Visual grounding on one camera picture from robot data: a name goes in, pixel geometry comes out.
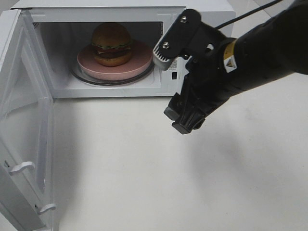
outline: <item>burger patty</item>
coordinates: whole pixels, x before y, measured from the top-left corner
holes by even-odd
[[[101,53],[99,54],[97,50],[95,51],[95,54],[105,58],[105,59],[112,59],[112,58],[117,58],[121,57],[123,55],[126,55],[128,52],[131,52],[130,50],[122,50],[122,51],[117,51],[117,52],[106,52],[106,53]]]

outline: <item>microwave door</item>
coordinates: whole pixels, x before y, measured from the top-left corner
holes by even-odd
[[[0,28],[0,212],[19,231],[48,228],[52,98],[22,12]]]

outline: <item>warning label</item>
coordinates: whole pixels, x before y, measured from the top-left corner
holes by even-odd
[[[236,61],[234,58],[235,42],[236,40],[227,45],[223,55],[223,62],[225,65],[226,72],[228,73],[234,71],[237,68]]]

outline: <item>screw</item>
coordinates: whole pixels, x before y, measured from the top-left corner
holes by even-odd
[[[181,23],[186,23],[187,22],[187,17],[186,16],[182,16],[180,22]]]
[[[163,43],[163,48],[164,49],[168,49],[169,48],[169,43],[168,42],[164,42]]]

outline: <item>pink plate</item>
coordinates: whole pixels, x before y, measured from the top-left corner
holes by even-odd
[[[125,64],[108,67],[97,63],[93,58],[93,49],[89,45],[77,55],[81,69],[89,76],[103,80],[124,80],[144,72],[152,62],[152,49],[140,41],[131,45],[132,58]]]

